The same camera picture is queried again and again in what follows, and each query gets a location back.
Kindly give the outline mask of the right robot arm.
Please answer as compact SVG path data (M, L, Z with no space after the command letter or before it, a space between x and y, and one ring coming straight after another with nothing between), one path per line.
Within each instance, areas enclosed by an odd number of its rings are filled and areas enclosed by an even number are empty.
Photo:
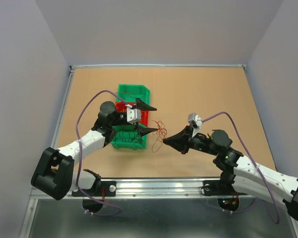
M179 133L165 138L163 143L181 154L194 149L214 155L213 163L222 171L219 189L223 193L248 194L275 203L298 221L298 178L282 174L264 165L252 162L249 156L232 148L232 140L223 130L211 135L194 133L186 126Z

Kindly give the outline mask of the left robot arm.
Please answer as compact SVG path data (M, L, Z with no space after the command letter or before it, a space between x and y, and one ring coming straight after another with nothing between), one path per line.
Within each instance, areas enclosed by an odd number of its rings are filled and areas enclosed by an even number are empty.
M49 147L41 155L31 179L31 185L55 200L60 200L70 191L85 190L89 195L100 191L100 177L90 170L74 171L75 165L81 166L82 160L96 150L107 146L115 137L117 126L131 125L139 136L154 132L154 128L139 125L142 111L156 111L140 98L134 105L127 104L126 111L118 112L111 101L100 105L94 126L84 136L54 149Z

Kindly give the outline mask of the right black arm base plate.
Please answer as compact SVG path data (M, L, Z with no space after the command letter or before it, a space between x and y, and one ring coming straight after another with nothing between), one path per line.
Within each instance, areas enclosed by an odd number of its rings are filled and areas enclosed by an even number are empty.
M237 195L231 184L220 180L205 180L200 187L200 193L204 196L229 196Z

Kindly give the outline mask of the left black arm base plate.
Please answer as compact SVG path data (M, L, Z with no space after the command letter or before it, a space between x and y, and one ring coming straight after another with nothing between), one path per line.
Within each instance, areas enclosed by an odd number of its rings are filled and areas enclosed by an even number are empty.
M91 189L84 189L83 191L93 197L115 197L117 189L117 182L115 180L102 180Z

